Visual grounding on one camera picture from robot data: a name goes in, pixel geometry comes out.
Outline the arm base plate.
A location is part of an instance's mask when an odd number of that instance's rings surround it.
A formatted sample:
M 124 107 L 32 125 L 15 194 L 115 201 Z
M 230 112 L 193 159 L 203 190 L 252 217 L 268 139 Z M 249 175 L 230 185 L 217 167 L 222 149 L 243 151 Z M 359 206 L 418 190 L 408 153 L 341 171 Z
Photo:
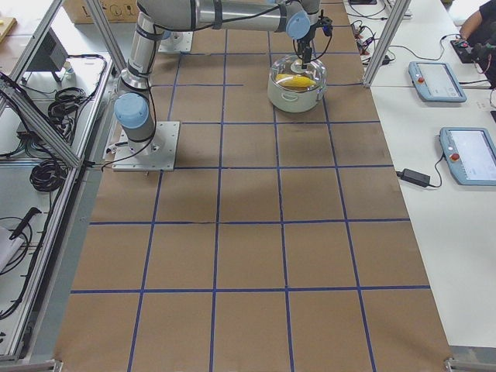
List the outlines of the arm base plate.
M 190 53 L 193 32 L 165 31 L 158 48 L 159 53 Z
M 178 121 L 158 122 L 151 144 L 147 141 L 128 141 L 125 130 L 120 133 L 120 142 L 115 150 L 114 171 L 172 171 L 175 165 L 177 141 L 180 132 Z

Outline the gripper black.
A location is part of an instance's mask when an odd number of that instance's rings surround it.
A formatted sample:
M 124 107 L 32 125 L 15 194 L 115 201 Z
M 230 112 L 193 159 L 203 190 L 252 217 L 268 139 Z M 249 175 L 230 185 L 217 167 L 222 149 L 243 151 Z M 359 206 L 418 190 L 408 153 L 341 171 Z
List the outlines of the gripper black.
M 312 61 L 312 42 L 318 29 L 321 29 L 324 35 L 328 38 L 328 43 L 324 49 L 324 52 L 326 52 L 332 39 L 333 24 L 332 20 L 328 16 L 324 15 L 323 12 L 318 14 L 317 22 L 310 26 L 310 30 L 307 34 L 302 39 L 293 42 L 294 52 L 301 53 L 302 69 L 306 69 L 308 64 Z

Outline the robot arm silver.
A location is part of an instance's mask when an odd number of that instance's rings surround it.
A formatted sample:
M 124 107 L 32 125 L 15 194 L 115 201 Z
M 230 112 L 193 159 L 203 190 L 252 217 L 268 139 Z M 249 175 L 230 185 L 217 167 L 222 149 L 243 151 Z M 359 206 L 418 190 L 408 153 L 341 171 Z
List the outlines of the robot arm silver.
M 139 1 L 131 54 L 119 78 L 114 114 L 131 157 L 153 156 L 160 149 L 150 76 L 165 33 L 203 29 L 238 29 L 286 33 L 310 62 L 317 30 L 332 35 L 332 21 L 319 1 Z

